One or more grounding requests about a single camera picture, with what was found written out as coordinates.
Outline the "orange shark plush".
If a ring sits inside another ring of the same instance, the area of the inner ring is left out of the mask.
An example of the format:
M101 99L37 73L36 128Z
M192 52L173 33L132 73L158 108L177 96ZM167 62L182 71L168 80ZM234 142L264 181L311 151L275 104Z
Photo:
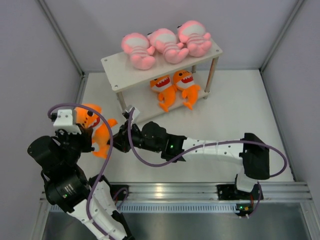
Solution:
M92 128L92 143L94 146L93 155L98 158L106 158L110 145L110 133L106 124L101 118L91 110L81 107L76 107L76 123L80 124L83 128Z
M201 90L201 87L195 83L193 74L185 69L176 71L173 74L173 84L181 91L181 97L184 99L183 105L193 110Z
M157 93L158 105L164 112L176 102L177 87L172 84L170 75L164 75L149 82L150 89Z

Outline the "orange shark plush front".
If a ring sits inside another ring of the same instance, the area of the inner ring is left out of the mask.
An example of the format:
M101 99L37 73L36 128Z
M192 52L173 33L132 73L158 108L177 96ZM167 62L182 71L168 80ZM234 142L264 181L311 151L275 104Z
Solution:
M193 74L185 69L176 71L173 74L173 84L181 91L181 97L184 99L183 105L193 110L201 90L201 87L195 83Z

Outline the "pink plush toy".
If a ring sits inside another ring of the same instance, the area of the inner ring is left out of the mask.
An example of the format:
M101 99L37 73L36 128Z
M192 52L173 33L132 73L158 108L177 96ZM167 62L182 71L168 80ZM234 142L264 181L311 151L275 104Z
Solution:
M148 38L140 33L125 35L121 41L121 48L129 56L130 63L136 69L148 70L156 63L155 48L150 44Z
M192 57L202 57L212 47L211 34L196 20L189 20L179 25L177 36L180 42L186 45Z
M147 35L149 43L164 59L171 64L182 62L189 54L189 49L184 47L182 42L178 42L177 36L167 28L159 28Z

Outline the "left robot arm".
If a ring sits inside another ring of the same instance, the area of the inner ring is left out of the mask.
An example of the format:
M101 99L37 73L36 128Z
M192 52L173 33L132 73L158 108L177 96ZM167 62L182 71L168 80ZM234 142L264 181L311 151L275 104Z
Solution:
M82 153L94 150L92 129L79 127L79 133L58 129L55 136L41 136L27 148L27 153L41 166L46 199L78 219L98 240L132 240L124 215L112 198L113 187L104 177L93 181L78 166Z

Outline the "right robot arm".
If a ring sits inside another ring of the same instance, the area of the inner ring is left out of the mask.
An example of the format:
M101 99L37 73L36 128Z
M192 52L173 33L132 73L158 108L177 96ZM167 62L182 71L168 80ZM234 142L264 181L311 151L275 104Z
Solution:
M136 124L123 124L109 144L127 153L132 147L159 153L167 162L210 160L240 167L233 192L240 199L251 194L258 181L268 180L270 150L254 133L246 132L239 140L213 141L174 135L150 121L142 129Z

